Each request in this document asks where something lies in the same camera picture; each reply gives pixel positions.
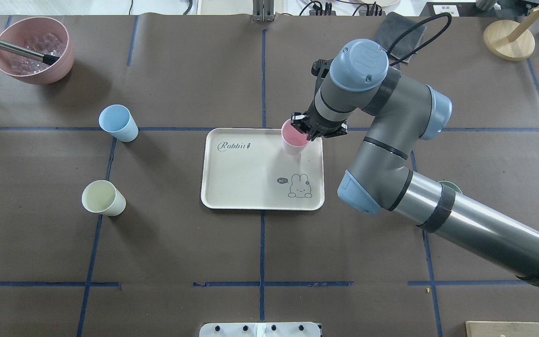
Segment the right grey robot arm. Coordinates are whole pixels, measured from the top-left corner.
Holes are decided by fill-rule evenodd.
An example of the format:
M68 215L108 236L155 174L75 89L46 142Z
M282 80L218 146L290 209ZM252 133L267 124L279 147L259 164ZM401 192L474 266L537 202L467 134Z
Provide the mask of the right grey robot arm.
M306 139L347 134L356 111L372 117L338 197L366 214L385 210L426 233L513 273L539 289L539 230L413 170L417 147L436 139L451 119L451 100L405 75L378 43L343 45L332 59L312 64L312 102L290 122Z

